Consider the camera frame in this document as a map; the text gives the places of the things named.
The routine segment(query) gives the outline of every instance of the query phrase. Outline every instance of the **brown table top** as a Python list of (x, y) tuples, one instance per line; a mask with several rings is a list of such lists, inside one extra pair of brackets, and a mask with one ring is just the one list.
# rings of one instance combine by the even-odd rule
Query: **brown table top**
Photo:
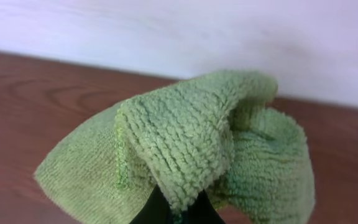
[[(172, 83), (98, 68), (0, 54), (0, 224), (78, 223), (32, 174), (54, 145), (115, 102)], [(358, 224), (358, 110), (277, 99), (305, 128), (316, 177), (310, 223)], [(249, 223), (233, 208), (227, 223)]]

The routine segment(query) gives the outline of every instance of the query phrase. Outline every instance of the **terry cloth towel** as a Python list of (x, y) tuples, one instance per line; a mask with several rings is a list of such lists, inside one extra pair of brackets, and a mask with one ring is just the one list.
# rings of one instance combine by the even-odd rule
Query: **terry cloth towel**
[(222, 71), (137, 95), (85, 121), (35, 172), (46, 195), (86, 224), (127, 224), (158, 184), (174, 214), (205, 190), (254, 223), (306, 223), (314, 179), (306, 137), (265, 104), (276, 81)]

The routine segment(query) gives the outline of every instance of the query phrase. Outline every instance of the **microfiber cloth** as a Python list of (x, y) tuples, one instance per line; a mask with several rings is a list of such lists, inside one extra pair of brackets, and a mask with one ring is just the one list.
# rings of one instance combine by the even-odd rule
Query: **microfiber cloth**
[(277, 82), (220, 71), (134, 96), (77, 127), (35, 172), (45, 194), (86, 224), (127, 224), (158, 185), (174, 214), (205, 191), (253, 223), (306, 223), (314, 178), (306, 136), (267, 108)]

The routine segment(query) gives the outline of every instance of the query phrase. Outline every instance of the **white wall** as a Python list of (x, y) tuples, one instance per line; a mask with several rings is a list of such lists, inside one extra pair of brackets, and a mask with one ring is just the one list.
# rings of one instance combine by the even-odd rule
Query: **white wall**
[(275, 75), (358, 107), (358, 0), (0, 0), (0, 50), (190, 78)]

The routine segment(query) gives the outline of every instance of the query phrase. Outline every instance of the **black object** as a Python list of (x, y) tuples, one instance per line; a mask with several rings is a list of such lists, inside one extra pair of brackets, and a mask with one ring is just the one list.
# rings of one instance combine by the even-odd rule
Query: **black object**
[[(201, 223), (224, 224), (205, 191), (202, 191), (194, 204), (181, 214), (181, 224)], [(158, 186), (155, 186), (146, 204), (130, 224), (174, 224), (167, 199)]]

